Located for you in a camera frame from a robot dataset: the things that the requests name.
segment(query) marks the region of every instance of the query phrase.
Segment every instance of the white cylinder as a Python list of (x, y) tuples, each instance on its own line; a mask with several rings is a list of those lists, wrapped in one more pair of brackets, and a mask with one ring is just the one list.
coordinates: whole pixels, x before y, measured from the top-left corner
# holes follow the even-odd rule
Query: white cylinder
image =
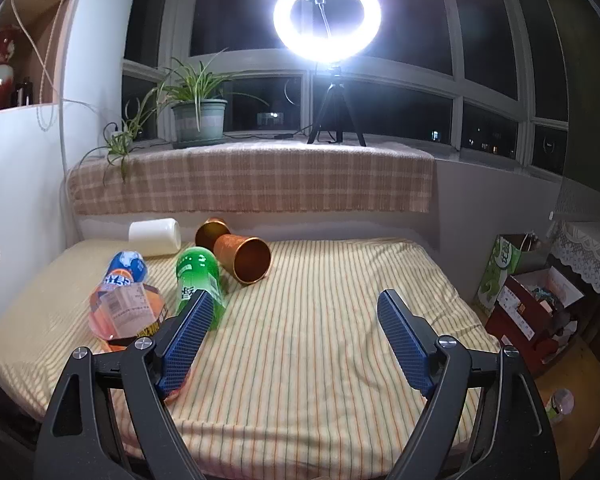
[(133, 222), (129, 226), (130, 248), (142, 256), (163, 256), (180, 251), (180, 226), (173, 218)]

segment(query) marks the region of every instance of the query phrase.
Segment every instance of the copper cup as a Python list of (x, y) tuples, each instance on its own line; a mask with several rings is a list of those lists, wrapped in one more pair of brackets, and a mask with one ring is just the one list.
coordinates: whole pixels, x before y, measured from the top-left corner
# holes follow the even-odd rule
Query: copper cup
[(222, 235), (216, 240), (214, 254), (243, 285), (251, 285), (264, 278), (271, 265), (269, 246), (259, 238)]
[(222, 235), (231, 234), (221, 218), (209, 218), (196, 232), (196, 245), (213, 252), (216, 240)]

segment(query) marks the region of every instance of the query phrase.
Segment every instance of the plant pot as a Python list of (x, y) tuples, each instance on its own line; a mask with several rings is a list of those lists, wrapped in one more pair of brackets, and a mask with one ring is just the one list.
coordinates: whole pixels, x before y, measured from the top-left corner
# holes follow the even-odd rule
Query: plant pot
[(179, 103), (173, 109), (176, 119), (176, 148), (205, 146), (222, 142), (224, 131), (224, 99), (204, 99), (200, 103), (200, 129), (196, 121), (196, 104)]

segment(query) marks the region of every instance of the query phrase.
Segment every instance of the lace tablecloth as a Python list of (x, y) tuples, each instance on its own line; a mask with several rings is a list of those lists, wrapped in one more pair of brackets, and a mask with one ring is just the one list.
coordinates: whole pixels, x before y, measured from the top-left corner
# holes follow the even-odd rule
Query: lace tablecloth
[(600, 222), (565, 222), (551, 252), (600, 294)]

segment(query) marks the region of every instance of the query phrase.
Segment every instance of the plaid cloth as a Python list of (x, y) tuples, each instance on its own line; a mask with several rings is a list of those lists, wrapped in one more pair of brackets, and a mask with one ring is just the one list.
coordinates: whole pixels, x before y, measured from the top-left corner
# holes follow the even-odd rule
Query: plaid cloth
[(428, 212), (434, 159), (396, 142), (376, 147), (232, 142), (104, 159), (69, 176), (76, 214), (140, 212)]

